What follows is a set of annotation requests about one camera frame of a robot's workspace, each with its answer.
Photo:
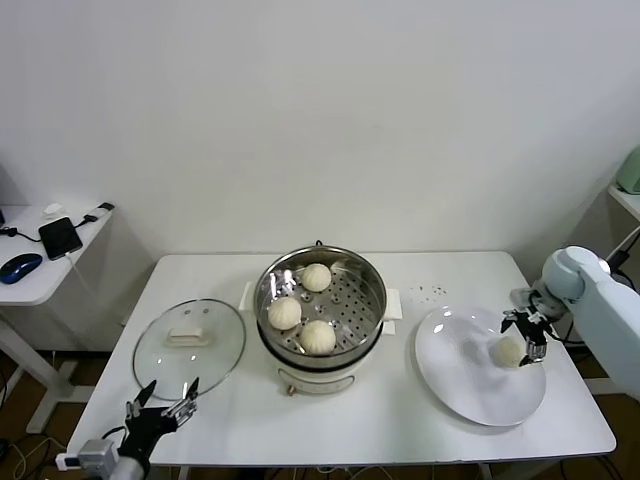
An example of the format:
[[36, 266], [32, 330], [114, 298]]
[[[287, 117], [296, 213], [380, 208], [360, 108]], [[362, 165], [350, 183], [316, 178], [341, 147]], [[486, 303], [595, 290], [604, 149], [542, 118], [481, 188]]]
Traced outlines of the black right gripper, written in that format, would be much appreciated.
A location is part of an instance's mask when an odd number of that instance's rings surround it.
[[548, 324], [559, 321], [564, 316], [564, 303], [548, 291], [515, 291], [515, 310], [503, 312], [500, 333], [506, 333], [512, 326], [525, 340], [525, 354], [520, 367], [540, 363], [547, 352], [547, 340], [540, 320]]

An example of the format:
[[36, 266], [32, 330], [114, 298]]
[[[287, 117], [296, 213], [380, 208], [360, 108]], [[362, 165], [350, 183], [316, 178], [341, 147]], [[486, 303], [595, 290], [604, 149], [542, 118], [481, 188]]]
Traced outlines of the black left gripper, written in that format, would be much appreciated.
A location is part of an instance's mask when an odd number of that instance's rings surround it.
[[156, 384], [156, 380], [151, 381], [133, 401], [126, 402], [125, 425], [128, 435], [122, 444], [124, 456], [150, 457], [161, 437], [178, 429], [177, 420], [189, 420], [197, 410], [198, 377], [183, 392], [183, 398], [174, 405], [166, 409], [143, 408], [153, 395]]

